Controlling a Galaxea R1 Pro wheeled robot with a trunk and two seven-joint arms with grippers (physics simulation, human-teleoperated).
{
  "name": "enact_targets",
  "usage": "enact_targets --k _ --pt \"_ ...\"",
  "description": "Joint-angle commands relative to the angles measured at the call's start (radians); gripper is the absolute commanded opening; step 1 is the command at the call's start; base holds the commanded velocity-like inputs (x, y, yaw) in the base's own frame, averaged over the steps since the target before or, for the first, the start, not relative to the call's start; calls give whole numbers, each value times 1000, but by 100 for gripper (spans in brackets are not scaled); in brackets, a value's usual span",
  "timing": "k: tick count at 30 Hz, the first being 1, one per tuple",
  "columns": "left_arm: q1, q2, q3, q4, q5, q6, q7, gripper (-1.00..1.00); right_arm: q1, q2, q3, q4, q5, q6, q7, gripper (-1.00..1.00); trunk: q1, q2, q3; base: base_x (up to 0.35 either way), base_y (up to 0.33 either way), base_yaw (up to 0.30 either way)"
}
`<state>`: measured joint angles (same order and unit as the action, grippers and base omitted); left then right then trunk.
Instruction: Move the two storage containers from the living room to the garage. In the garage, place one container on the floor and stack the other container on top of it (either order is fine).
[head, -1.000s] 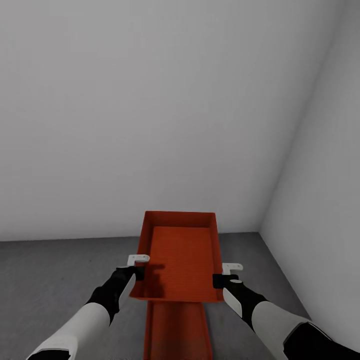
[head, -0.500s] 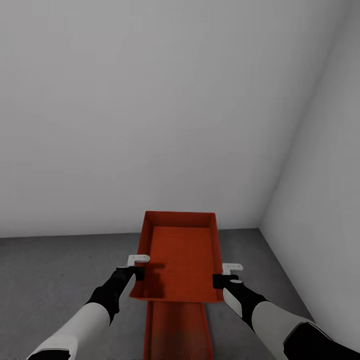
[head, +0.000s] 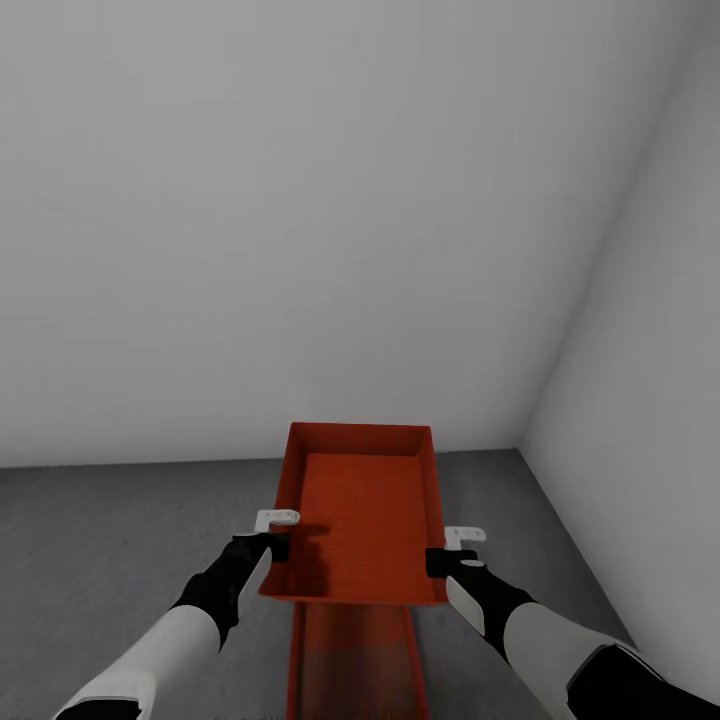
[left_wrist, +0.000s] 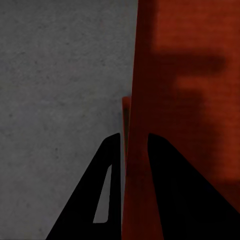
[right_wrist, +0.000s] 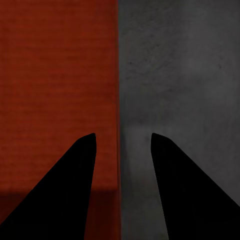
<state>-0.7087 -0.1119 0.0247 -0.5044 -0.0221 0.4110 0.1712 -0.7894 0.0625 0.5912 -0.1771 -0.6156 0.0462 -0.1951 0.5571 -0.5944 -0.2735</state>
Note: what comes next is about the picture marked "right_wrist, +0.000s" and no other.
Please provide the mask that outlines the storage box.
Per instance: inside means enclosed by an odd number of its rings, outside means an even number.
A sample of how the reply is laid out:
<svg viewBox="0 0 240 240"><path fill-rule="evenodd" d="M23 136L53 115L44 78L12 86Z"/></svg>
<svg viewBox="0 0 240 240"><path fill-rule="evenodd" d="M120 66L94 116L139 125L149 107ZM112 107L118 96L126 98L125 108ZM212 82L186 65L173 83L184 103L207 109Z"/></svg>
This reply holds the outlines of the storage box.
<svg viewBox="0 0 240 240"><path fill-rule="evenodd" d="M122 240L118 0L0 0L0 225L92 133L83 240Z"/></svg>

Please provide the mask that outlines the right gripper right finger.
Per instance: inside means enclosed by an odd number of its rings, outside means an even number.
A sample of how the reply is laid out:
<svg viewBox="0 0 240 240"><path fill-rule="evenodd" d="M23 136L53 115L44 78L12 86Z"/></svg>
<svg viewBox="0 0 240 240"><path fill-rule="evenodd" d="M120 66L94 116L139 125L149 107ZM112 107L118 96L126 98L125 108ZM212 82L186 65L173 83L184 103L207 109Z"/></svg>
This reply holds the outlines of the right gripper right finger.
<svg viewBox="0 0 240 240"><path fill-rule="evenodd" d="M169 240L240 240L240 207L168 137L150 149Z"/></svg>

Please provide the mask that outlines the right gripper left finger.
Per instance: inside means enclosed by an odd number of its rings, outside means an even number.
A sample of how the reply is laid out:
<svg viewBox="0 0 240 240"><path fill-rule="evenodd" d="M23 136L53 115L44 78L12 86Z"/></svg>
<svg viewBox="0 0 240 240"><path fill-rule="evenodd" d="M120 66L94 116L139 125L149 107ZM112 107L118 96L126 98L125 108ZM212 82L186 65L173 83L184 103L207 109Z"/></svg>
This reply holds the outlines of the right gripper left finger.
<svg viewBox="0 0 240 240"><path fill-rule="evenodd" d="M0 224L0 240L84 240L96 134L78 139Z"/></svg>

